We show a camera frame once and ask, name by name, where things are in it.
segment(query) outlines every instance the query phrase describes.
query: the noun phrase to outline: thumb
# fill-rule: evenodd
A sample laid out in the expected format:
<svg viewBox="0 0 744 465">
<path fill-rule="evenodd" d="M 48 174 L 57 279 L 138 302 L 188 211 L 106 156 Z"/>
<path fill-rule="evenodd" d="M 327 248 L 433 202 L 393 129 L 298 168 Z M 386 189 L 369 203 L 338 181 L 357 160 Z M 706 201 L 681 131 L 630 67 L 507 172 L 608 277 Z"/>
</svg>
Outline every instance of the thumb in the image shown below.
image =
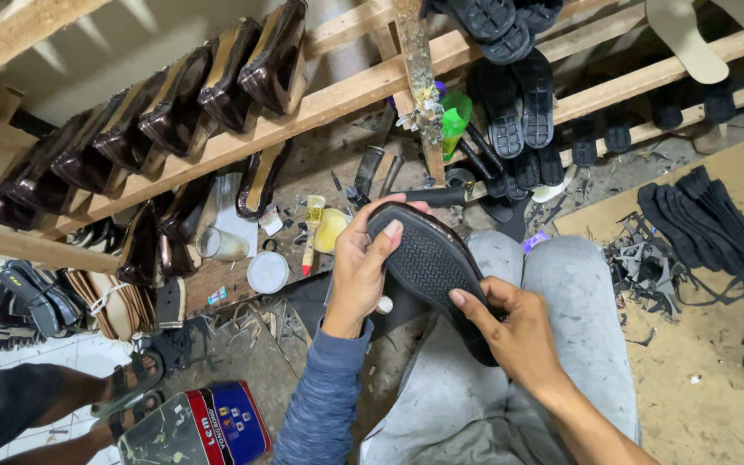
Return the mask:
<svg viewBox="0 0 744 465">
<path fill-rule="evenodd" d="M 369 245 L 366 259 L 364 260 L 367 267 L 380 271 L 380 267 L 384 265 L 384 260 L 400 245 L 401 234 L 403 234 L 403 224 L 397 219 L 392 220 L 378 234 L 375 241 Z"/>
<path fill-rule="evenodd" d="M 475 324 L 481 331 L 488 342 L 494 338 L 492 336 L 496 330 L 501 329 L 501 323 L 491 315 L 487 307 L 478 300 L 477 297 L 467 291 L 453 289 L 449 292 L 449 299 L 466 315 L 467 319 Z"/>
</svg>

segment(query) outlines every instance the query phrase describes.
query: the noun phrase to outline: gray sweatpants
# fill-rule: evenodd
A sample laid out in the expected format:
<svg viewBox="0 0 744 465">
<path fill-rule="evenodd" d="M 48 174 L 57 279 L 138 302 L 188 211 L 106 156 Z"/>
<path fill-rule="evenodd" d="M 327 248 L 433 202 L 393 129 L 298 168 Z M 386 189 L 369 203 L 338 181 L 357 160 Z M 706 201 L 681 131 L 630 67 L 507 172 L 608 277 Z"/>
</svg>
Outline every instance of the gray sweatpants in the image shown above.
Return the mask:
<svg viewBox="0 0 744 465">
<path fill-rule="evenodd" d="M 500 232 L 467 241 L 484 276 L 540 294 L 564 370 L 594 406 L 639 443 L 636 394 L 610 272 L 601 249 L 554 238 L 525 257 Z M 574 462 L 546 409 L 501 368 L 476 362 L 446 318 L 434 318 L 398 399 L 360 445 L 360 462 L 555 464 Z"/>
</svg>

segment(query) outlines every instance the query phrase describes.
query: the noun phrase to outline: knee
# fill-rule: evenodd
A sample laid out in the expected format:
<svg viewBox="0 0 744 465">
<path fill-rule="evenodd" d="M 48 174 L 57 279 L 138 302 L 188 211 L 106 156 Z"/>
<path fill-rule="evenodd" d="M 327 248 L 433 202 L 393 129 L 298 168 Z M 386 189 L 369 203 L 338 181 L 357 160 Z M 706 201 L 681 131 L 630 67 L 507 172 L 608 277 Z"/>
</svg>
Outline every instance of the knee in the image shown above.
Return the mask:
<svg viewBox="0 0 744 465">
<path fill-rule="evenodd" d="M 532 256 L 542 256 L 545 259 L 556 260 L 569 259 L 584 265 L 594 263 L 603 267 L 608 265 L 602 248 L 595 242 L 580 236 L 559 236 L 549 241 L 540 242 L 530 251 L 530 257 Z"/>
<path fill-rule="evenodd" d="M 476 260 L 502 255 L 502 252 L 512 253 L 521 248 L 518 242 L 498 231 L 472 232 L 466 244 Z"/>
</svg>

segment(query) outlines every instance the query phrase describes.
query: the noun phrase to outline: green plastic bottle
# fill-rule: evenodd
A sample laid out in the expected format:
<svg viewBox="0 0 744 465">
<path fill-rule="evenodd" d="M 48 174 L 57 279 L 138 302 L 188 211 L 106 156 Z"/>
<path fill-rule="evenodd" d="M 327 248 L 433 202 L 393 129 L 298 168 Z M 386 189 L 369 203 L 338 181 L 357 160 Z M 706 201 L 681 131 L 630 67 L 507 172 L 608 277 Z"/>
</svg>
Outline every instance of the green plastic bottle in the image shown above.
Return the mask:
<svg viewBox="0 0 744 465">
<path fill-rule="evenodd" d="M 473 102 L 461 92 L 451 92 L 440 101 L 440 104 L 444 107 L 444 116 L 440 119 L 443 125 L 440 133 L 444 136 L 441 147 L 444 151 L 444 161 L 449 161 L 461 134 L 464 134 L 467 124 L 470 123 Z"/>
</svg>

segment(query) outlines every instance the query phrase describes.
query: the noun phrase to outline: white tile floor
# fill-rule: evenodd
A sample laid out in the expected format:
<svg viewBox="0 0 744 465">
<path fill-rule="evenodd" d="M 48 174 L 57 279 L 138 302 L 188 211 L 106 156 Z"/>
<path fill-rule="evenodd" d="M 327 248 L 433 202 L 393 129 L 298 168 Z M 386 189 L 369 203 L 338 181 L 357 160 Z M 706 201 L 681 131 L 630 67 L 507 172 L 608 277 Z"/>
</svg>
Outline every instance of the white tile floor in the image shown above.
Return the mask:
<svg viewBox="0 0 744 465">
<path fill-rule="evenodd" d="M 0 352 L 0 368 L 20 363 L 54 363 L 74 368 L 90 375 L 107 376 L 116 365 L 129 363 L 129 344 L 109 341 L 99 335 L 78 335 L 48 342 L 13 352 Z M 82 407 L 73 414 L 42 428 L 30 428 L 18 438 L 0 449 L 0 460 L 40 446 L 60 443 L 77 438 L 96 421 L 89 407 Z M 115 447 L 100 451 L 89 465 L 112 465 L 119 463 L 119 452 Z"/>
</svg>

